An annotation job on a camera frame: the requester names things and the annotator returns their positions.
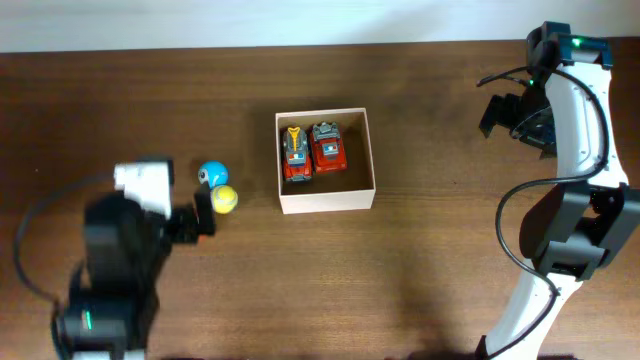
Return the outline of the yellow toy ball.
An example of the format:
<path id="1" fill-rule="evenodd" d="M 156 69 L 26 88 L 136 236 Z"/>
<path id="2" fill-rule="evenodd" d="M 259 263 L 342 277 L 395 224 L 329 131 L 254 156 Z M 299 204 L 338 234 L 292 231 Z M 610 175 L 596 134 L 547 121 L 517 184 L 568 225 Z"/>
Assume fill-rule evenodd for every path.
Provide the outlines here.
<path id="1" fill-rule="evenodd" d="M 211 191 L 211 202 L 216 213 L 228 214 L 236 208 L 238 194 L 229 185 L 216 186 Z"/>

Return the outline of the blue toy ball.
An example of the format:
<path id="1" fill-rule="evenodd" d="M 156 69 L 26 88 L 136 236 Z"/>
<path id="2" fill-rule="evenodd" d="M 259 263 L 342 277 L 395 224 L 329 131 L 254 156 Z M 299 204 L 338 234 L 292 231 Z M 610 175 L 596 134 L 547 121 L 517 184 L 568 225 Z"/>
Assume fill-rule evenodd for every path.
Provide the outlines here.
<path id="1" fill-rule="evenodd" d="M 201 184 L 206 184 L 210 189 L 213 189 L 228 183 L 229 171 L 224 164 L 218 161 L 208 161 L 200 166 L 197 178 Z"/>

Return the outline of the red truck with yellow crane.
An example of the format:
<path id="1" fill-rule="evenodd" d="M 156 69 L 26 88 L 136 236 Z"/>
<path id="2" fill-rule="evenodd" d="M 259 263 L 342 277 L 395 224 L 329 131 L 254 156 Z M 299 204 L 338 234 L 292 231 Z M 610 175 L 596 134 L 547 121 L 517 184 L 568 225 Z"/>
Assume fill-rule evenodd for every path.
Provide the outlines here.
<path id="1" fill-rule="evenodd" d="M 283 133 L 283 176 L 286 182 L 306 182 L 312 179 L 307 134 L 300 127 L 288 127 Z"/>

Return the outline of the red truck with grey top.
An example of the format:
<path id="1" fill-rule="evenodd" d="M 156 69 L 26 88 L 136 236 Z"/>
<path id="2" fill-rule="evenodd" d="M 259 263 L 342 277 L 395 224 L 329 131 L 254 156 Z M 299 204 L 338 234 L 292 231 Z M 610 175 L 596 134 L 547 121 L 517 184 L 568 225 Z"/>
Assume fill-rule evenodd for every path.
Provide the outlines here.
<path id="1" fill-rule="evenodd" d="M 317 173 L 331 173 L 348 167 L 341 132 L 336 122 L 314 124 L 311 128 L 311 153 Z"/>

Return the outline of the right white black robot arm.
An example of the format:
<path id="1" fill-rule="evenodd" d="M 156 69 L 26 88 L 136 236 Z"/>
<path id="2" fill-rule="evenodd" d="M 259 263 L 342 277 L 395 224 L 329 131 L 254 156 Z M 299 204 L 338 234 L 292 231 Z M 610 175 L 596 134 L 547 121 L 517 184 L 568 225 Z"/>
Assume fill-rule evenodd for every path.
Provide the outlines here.
<path id="1" fill-rule="evenodd" d="M 478 359 L 537 358 L 569 297 L 615 259 L 639 225 L 639 192 L 629 185 L 611 124 L 609 42 L 546 21 L 527 35 L 526 60 L 524 92 L 493 96 L 479 128 L 484 135 L 508 129 L 556 158 L 557 173 L 522 183 L 499 202 L 497 239 L 522 272 L 500 320 L 479 341 Z M 514 256 L 501 231 L 503 211 L 535 186 L 551 189 L 523 217 Z"/>

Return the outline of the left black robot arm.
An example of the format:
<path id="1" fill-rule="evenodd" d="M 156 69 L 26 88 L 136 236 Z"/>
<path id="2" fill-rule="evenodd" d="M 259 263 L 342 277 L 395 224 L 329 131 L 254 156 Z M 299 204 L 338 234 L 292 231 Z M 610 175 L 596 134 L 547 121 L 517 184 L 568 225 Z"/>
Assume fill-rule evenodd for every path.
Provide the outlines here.
<path id="1" fill-rule="evenodd" d="M 51 322 L 58 356 L 142 358 L 159 308 L 156 281 L 175 244 L 216 231 L 210 188 L 166 218 L 111 192 L 86 206 L 86 263 L 74 271 L 66 307 Z"/>

